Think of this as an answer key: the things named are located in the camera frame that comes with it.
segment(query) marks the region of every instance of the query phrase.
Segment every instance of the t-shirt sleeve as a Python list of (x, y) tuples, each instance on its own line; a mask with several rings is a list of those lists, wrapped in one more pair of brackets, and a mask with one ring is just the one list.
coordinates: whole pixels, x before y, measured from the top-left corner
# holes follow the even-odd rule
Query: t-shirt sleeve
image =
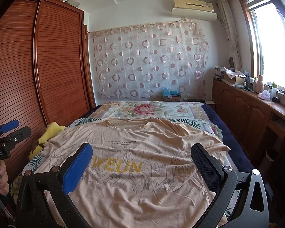
[(224, 164), (226, 152), (230, 151), (230, 148), (225, 146), (219, 138), (205, 131), (192, 130), (189, 135), (182, 136), (182, 139), (184, 151), (186, 152), (187, 157), (190, 159), (191, 147), (195, 143), (200, 143), (210, 154), (210, 156), (217, 158), (221, 165)]

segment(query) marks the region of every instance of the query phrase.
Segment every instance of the blue plastic bag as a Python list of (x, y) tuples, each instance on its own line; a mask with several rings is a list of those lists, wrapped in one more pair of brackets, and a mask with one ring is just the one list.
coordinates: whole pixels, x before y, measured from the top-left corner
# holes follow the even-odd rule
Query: blue plastic bag
[(167, 88), (163, 88), (162, 90), (162, 96), (172, 96), (172, 95), (180, 95), (180, 92), (179, 91), (171, 91), (171, 90), (168, 90)]

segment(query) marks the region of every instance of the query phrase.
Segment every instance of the window blind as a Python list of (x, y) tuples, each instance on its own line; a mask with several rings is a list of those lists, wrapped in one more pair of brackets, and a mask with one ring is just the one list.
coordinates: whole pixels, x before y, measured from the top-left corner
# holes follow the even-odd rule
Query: window blind
[(271, 3), (270, 0), (244, 0), (247, 3), (248, 11), (252, 11), (258, 7)]

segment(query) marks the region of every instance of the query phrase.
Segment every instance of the circle pattern curtain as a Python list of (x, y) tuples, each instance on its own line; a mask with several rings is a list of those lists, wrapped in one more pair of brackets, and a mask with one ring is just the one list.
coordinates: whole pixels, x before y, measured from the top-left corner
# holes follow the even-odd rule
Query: circle pattern curtain
[(92, 34), (100, 98), (154, 100), (166, 87), (203, 97), (208, 43), (197, 22), (126, 26)]

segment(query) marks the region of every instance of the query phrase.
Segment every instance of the metal bolt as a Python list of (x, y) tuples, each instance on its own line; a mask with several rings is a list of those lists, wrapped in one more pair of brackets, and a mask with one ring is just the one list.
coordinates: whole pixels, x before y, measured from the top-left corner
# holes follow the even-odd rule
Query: metal bolt
[(59, 169), (60, 169), (60, 167), (58, 165), (56, 165), (56, 166), (53, 166), (51, 170), (52, 170), (52, 172), (57, 172), (57, 171), (59, 171)]
[(257, 169), (253, 169), (252, 172), (253, 172), (253, 174), (255, 174), (255, 175), (259, 175), (259, 174), (260, 174), (259, 170), (257, 170)]
[(227, 171), (227, 172), (231, 172), (232, 171), (232, 168), (230, 166), (225, 166), (224, 167), (224, 170)]
[(26, 176), (29, 176), (31, 173), (32, 173), (31, 170), (26, 170), (24, 174), (25, 174)]

